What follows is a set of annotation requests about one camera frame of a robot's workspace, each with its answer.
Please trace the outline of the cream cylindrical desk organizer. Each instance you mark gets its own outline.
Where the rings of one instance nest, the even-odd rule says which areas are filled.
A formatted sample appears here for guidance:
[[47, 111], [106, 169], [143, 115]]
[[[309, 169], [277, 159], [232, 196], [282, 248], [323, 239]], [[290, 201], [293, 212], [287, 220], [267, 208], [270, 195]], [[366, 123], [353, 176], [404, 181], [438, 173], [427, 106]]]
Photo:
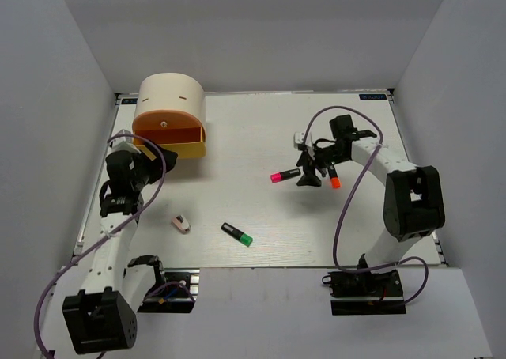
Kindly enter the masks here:
[[140, 86], [132, 132], [179, 159], [206, 155], [206, 96], [202, 86], [186, 74], [162, 73]]

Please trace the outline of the green cap black highlighter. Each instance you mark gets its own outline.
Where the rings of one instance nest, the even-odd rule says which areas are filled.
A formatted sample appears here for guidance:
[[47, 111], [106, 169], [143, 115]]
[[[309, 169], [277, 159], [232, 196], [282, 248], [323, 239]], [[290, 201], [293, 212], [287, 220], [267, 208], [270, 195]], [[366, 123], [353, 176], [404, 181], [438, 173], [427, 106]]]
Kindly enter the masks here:
[[245, 245], [246, 247], [250, 247], [251, 244], [253, 243], [253, 238], [251, 236], [241, 231], [240, 229], [230, 225], [229, 223], [226, 222], [223, 223], [221, 226], [221, 230], [227, 233], [235, 240], [241, 242], [241, 244]]

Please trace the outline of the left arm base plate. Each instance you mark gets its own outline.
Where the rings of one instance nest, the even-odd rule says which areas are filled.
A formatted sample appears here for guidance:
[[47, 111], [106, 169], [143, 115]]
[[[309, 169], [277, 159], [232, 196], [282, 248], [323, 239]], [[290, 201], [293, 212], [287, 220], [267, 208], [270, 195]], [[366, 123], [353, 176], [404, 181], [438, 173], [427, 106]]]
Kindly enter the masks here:
[[170, 269], [164, 273], [163, 289], [145, 299], [138, 313], [189, 314], [198, 297], [200, 269]]

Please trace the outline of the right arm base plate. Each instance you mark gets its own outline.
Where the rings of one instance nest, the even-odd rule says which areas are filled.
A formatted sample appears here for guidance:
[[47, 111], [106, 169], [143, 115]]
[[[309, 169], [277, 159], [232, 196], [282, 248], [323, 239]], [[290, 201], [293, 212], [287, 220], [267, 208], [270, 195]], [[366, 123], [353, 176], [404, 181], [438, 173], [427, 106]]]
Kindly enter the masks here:
[[329, 272], [322, 283], [330, 289], [333, 316], [404, 315], [404, 292], [397, 270], [383, 274]]

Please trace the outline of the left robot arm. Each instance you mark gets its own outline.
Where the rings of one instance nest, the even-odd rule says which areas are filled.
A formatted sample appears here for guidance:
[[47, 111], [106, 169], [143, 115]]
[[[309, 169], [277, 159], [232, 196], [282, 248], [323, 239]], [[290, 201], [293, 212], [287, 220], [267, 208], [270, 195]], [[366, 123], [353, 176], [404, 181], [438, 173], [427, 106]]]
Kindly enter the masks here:
[[143, 207], [142, 189], [171, 171], [177, 153], [157, 147], [150, 159], [137, 149], [114, 149], [106, 157], [108, 180], [100, 188], [100, 236], [78, 293], [65, 297], [62, 314], [79, 354], [126, 350], [137, 338], [136, 312], [145, 295], [162, 293], [167, 275], [155, 255], [129, 257]]

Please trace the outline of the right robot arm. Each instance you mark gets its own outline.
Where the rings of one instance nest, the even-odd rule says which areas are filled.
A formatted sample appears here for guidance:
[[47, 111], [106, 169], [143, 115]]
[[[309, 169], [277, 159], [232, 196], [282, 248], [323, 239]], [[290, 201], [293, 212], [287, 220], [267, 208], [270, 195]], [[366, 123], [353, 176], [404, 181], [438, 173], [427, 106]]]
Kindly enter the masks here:
[[383, 184], [384, 229], [355, 269], [358, 288], [373, 295], [385, 286], [385, 272], [407, 262], [406, 253], [444, 225], [440, 174], [433, 166], [417, 166], [391, 151], [380, 130], [358, 130], [350, 115], [333, 118], [330, 129], [330, 139], [314, 140], [308, 130], [294, 135], [293, 144], [300, 151], [296, 165], [302, 170], [297, 184], [319, 187], [321, 179], [328, 177], [332, 186], [338, 188], [336, 165], [348, 161], [361, 165], [361, 173], [342, 207], [339, 225], [366, 174]]

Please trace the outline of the pink cap black highlighter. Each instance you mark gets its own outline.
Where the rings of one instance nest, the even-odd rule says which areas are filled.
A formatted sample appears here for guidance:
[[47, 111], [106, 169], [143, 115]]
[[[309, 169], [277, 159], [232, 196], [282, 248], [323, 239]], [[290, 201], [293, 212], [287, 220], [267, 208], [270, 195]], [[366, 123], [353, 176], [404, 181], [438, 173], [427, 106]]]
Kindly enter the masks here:
[[294, 168], [278, 173], [274, 173], [270, 176], [271, 183], [279, 183], [281, 181], [290, 180], [301, 175], [299, 168]]

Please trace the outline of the orange cap black highlighter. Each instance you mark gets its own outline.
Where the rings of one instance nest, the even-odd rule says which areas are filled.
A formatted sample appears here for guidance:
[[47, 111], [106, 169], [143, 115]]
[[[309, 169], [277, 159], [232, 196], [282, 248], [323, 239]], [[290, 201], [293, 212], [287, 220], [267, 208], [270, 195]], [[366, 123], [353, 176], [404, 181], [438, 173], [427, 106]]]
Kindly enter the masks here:
[[333, 165], [330, 165], [327, 168], [327, 173], [328, 173], [328, 176], [329, 176], [329, 179], [330, 179], [331, 186], [334, 189], [339, 189], [341, 187], [341, 180], [339, 178], [339, 175], [338, 175], [337, 170], [335, 169], [335, 167]]

